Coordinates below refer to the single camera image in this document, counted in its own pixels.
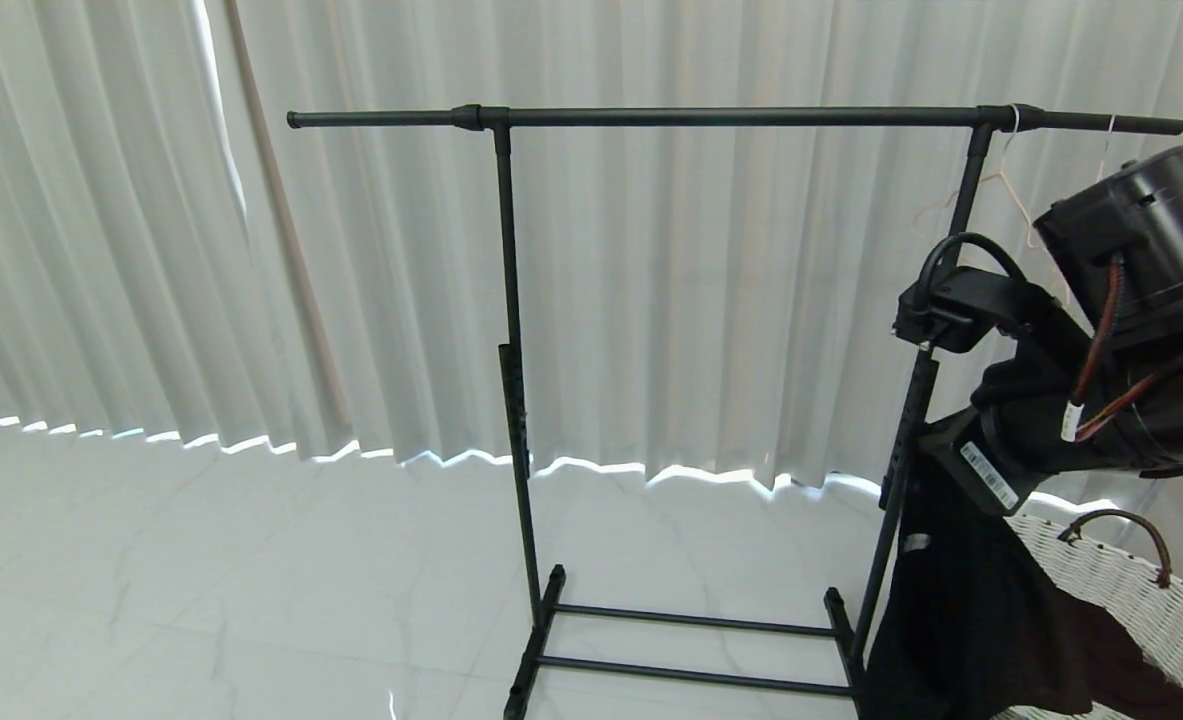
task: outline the curtain fold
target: curtain fold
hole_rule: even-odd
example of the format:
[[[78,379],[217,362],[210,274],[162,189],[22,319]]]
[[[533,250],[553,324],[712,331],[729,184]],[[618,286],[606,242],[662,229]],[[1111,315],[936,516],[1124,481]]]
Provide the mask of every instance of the curtain fold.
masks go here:
[[[0,4],[0,413],[509,453],[490,137],[289,109],[1010,100],[1183,117],[1183,4]],[[536,466],[883,476],[914,357],[888,325],[968,135],[515,129]],[[1035,215],[1176,142],[997,136],[987,173]],[[971,228],[1064,292],[1000,182]],[[931,413],[1010,351],[944,357]]]

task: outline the black clothes rack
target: black clothes rack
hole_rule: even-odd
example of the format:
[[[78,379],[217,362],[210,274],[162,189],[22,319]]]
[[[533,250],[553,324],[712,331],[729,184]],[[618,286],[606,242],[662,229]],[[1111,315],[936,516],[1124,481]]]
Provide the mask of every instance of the black clothes rack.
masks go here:
[[[901,407],[893,450],[885,471],[880,507],[885,510],[875,552],[871,559],[870,578],[862,593],[856,624],[851,625],[843,610],[841,593],[828,588],[823,605],[830,618],[828,628],[755,623],[745,620],[704,618],[704,616],[673,615],[615,609],[615,607],[573,605],[560,602],[564,588],[563,565],[555,565],[542,591],[537,552],[534,544],[534,514],[528,497],[530,456],[528,455],[526,410],[524,410],[524,377],[519,327],[519,284],[515,261],[515,214],[512,190],[512,128],[522,127],[957,127],[970,128],[965,170],[959,179],[959,193],[951,218],[949,233],[963,232],[969,223],[974,197],[983,171],[987,151],[995,132],[1024,132],[1039,128],[1084,129],[1084,131],[1151,132],[1179,135],[1182,119],[1142,118],[1130,115],[1059,113],[1030,105],[980,105],[976,108],[600,108],[600,109],[518,109],[503,106],[463,105],[451,110],[357,111],[356,113],[295,113],[286,117],[289,127],[458,127],[468,131],[491,131],[498,155],[498,208],[503,264],[508,283],[508,343],[498,346],[503,393],[508,404],[508,428],[515,474],[515,500],[519,506],[519,527],[524,550],[524,573],[528,577],[528,603],[534,624],[528,644],[521,656],[519,670],[510,688],[503,716],[519,720],[526,714],[528,699],[541,667],[619,673],[645,677],[690,680],[690,682],[733,685],[733,687],[821,694],[821,696],[852,698],[861,716],[864,692],[864,655],[875,616],[875,601],[883,588],[884,571],[903,500],[905,500],[907,453],[916,429],[924,423],[929,398],[933,393],[938,363],[932,348],[922,348],[914,359],[914,370]],[[946,265],[955,265],[959,249],[948,252]],[[829,638],[841,653],[847,685],[816,685],[789,682],[769,677],[748,677],[718,673],[697,673],[673,667],[622,664],[545,654],[547,635],[555,616],[592,615],[597,618],[648,621],[681,625],[705,625],[751,633],[783,633],[802,638]]]

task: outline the vertical pole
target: vertical pole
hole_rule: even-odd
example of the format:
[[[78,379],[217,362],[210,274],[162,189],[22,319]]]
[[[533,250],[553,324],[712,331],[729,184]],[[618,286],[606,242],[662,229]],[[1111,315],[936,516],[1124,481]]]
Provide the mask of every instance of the vertical pole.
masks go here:
[[[959,179],[959,195],[956,197],[956,209],[951,215],[951,227],[948,234],[965,232],[969,228],[969,215],[974,209],[974,200],[978,196],[978,182],[983,177],[983,164],[987,150],[993,141],[995,127],[980,124],[969,138],[969,154],[965,158],[965,171]],[[952,266],[959,260],[959,246],[950,249],[942,259],[944,266]],[[866,577],[866,591],[862,593],[862,609],[856,616],[856,628],[853,628],[851,659],[861,660],[866,653],[866,638],[871,633],[871,623],[875,620],[875,602],[884,585],[884,571],[888,569],[888,553],[897,541],[898,520],[901,519],[901,506],[906,501],[907,468],[911,455],[914,455],[914,433],[924,423],[929,410],[929,398],[933,396],[933,382],[938,372],[938,361],[933,359],[933,349],[926,348],[916,355],[914,368],[911,370],[911,384],[903,404],[901,422],[898,424],[893,454],[888,458],[888,471],[884,474],[884,519],[880,521],[880,534],[875,539],[875,554],[871,557],[871,571]]]
[[[512,446],[515,501],[519,510],[519,533],[524,544],[524,575],[528,577],[528,605],[534,625],[542,625],[539,578],[537,578],[537,549],[534,543],[534,510],[528,498],[528,432],[524,419],[524,364],[519,335],[519,265],[515,259],[515,196],[510,168],[510,127],[498,124],[494,131],[494,151],[498,154],[498,214],[503,229],[503,273],[508,283],[508,344],[499,348],[503,365],[503,393],[508,396],[508,429]]]

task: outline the white marble floor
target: white marble floor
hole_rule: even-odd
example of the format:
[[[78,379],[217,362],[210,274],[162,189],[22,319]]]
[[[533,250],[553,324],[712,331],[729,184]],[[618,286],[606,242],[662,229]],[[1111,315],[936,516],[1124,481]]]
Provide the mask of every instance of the white marble floor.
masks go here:
[[[565,466],[534,480],[563,601],[856,615],[874,500]],[[509,466],[302,462],[0,428],[0,719],[494,719],[526,643]],[[562,618],[556,655],[842,683],[828,641]],[[528,716],[848,719],[828,698],[543,670]]]

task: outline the clothing label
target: clothing label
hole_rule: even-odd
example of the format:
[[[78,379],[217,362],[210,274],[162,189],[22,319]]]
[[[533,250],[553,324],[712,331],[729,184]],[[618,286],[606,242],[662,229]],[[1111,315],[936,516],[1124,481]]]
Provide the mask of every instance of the clothing label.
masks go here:
[[[1017,506],[1017,493],[1013,492],[1013,487],[1007,482],[1004,475],[1001,475],[990,460],[983,455],[983,452],[978,450],[978,446],[965,442],[959,448],[959,454],[969,462],[975,473],[978,473],[978,476],[987,484],[987,488],[995,495],[995,500],[998,500],[1004,510],[1013,510]]]
[[[933,538],[926,533],[912,533],[907,536],[906,539],[903,539],[901,551],[911,552],[912,550],[924,550],[925,547],[929,547],[931,539]]]
[[[1080,429],[1080,415],[1084,414],[1084,406],[1073,406],[1067,402],[1067,409],[1062,413],[1062,440],[1075,442],[1077,429]]]

